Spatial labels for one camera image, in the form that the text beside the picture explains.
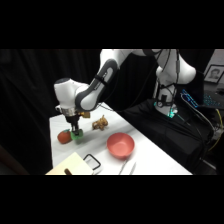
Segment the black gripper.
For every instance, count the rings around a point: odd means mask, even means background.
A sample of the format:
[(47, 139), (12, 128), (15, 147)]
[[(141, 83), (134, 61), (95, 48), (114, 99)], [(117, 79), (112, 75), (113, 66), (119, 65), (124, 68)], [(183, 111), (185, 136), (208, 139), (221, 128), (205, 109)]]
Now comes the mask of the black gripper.
[(71, 124), (70, 126), (70, 132), (71, 133), (79, 133), (79, 125), (78, 125), (78, 121), (79, 121), (80, 116), (79, 115), (74, 115), (74, 116), (66, 116), (65, 119), (68, 123)]

